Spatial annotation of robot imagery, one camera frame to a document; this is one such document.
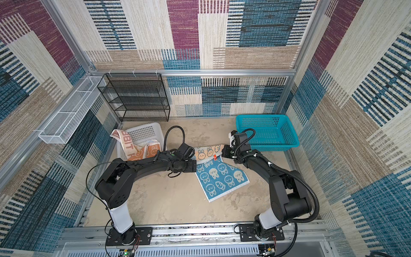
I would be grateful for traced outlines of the teal plastic basket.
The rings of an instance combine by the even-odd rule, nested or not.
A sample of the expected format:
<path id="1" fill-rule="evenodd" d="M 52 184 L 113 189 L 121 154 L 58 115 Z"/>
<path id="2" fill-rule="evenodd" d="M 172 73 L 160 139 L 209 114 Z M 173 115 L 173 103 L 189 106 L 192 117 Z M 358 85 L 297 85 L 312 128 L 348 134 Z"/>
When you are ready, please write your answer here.
<path id="1" fill-rule="evenodd" d="M 286 115 L 239 115 L 235 119 L 239 132 L 254 129 L 251 149 L 260 152 L 285 152 L 300 146 L 292 122 Z"/>

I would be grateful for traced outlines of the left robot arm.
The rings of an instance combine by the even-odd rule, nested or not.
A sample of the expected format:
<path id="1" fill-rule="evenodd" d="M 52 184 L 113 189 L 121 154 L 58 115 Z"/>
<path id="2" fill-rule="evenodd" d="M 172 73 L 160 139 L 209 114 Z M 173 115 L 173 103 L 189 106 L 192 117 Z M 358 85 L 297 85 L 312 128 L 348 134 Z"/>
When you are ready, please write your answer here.
<path id="1" fill-rule="evenodd" d="M 112 231 L 123 238 L 123 244 L 130 244 L 137 234 L 127 206 L 134 182 L 161 171 L 196 172 L 197 161 L 170 151 L 158 152 L 138 161 L 117 158 L 96 182 L 95 189 L 112 220 Z"/>

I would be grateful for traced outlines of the aluminium front rail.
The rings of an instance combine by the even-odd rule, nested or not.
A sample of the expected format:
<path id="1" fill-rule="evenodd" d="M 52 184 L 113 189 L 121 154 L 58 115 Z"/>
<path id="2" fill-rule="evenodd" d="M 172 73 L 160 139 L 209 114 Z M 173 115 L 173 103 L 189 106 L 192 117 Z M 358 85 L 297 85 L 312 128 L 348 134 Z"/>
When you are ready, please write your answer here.
<path id="1" fill-rule="evenodd" d="M 163 224 L 136 226 L 133 236 L 141 239 L 141 246 L 167 247 L 223 244 L 287 244 L 296 235 L 296 242 L 323 242 L 331 236 L 322 220 L 275 228 L 267 236 L 257 237 L 251 222 Z M 121 237 L 108 227 L 78 227 L 65 229 L 57 250 L 69 247 L 123 248 Z"/>

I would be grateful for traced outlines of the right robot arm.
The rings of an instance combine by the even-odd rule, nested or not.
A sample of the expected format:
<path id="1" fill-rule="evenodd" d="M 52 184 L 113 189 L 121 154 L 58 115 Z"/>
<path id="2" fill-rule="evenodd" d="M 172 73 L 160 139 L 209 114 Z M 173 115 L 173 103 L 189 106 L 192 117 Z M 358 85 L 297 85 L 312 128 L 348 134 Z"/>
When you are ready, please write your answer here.
<path id="1" fill-rule="evenodd" d="M 225 145 L 222 157 L 234 160 L 256 172 L 269 185 L 270 207 L 255 217 L 253 226 L 256 237 L 265 240 L 274 230 L 290 223 L 307 223 L 311 219 L 300 216 L 309 214 L 313 205 L 313 196 L 308 185 L 296 171 L 285 170 L 269 161 L 261 152 L 246 148 L 244 152 L 235 151 L 234 147 Z"/>

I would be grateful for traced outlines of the blue bunny towel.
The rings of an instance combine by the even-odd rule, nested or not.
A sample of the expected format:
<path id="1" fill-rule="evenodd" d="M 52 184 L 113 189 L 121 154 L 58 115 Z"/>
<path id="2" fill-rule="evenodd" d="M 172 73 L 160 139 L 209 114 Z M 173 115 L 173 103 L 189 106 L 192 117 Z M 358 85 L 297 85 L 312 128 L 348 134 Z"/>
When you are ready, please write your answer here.
<path id="1" fill-rule="evenodd" d="M 223 161 L 223 148 L 215 145 L 195 149 L 197 178 L 209 202 L 249 184 L 244 171 Z"/>

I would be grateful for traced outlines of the white mesh wall tray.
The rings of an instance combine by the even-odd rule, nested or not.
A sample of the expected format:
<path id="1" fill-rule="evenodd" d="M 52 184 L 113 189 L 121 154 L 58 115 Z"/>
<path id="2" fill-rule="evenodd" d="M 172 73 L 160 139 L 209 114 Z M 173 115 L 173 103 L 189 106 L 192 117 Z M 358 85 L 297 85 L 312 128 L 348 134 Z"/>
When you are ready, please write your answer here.
<path id="1" fill-rule="evenodd" d="M 86 78 L 53 115 L 39 138 L 46 144 L 66 144 L 96 101 L 101 77 Z"/>

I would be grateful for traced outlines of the orange rabbit towel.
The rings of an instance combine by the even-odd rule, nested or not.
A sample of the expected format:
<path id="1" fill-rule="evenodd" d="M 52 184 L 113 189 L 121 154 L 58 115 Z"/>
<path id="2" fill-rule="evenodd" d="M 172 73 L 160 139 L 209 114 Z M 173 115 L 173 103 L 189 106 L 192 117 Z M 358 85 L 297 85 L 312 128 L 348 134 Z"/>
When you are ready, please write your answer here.
<path id="1" fill-rule="evenodd" d="M 145 158 L 154 157 L 162 150 L 161 144 L 156 139 L 147 140 L 141 144 L 135 144 L 131 135 L 124 131 L 115 129 L 112 131 L 110 137 L 116 139 L 124 152 L 124 161 L 139 161 Z"/>

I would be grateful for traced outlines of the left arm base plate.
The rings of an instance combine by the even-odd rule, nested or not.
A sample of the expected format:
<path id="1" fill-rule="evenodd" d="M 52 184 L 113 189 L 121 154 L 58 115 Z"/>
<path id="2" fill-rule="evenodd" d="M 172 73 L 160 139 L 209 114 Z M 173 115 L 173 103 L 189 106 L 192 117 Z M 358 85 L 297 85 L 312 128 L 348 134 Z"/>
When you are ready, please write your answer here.
<path id="1" fill-rule="evenodd" d="M 153 227 L 131 227 L 124 233 L 119 233 L 115 228 L 112 228 L 106 239 L 106 246 L 149 245 L 152 233 Z"/>

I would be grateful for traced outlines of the white plastic basket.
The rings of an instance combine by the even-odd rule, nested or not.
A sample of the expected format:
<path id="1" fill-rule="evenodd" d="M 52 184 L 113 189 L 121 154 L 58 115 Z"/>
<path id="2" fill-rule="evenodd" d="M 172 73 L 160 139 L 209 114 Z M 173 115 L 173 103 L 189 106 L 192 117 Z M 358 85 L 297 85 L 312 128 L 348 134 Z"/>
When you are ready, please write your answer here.
<path id="1" fill-rule="evenodd" d="M 164 150 L 164 136 L 158 123 L 149 123 L 138 127 L 133 127 L 125 131 L 131 135 L 132 140 L 136 145 L 150 139 L 156 139 L 161 144 L 161 152 Z M 119 158 L 124 157 L 124 152 L 121 149 L 119 142 L 117 142 L 117 156 Z"/>

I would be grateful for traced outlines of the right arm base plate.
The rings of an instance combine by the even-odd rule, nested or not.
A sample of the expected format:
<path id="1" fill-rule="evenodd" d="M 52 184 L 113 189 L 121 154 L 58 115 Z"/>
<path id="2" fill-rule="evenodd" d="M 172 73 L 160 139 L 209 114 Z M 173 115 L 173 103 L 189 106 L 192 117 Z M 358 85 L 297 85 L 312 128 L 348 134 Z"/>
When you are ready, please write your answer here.
<path id="1" fill-rule="evenodd" d="M 240 223 L 234 226 L 234 232 L 240 236 L 242 242 L 257 241 L 284 241 L 285 236 L 282 229 L 273 227 L 264 229 L 258 224 Z"/>

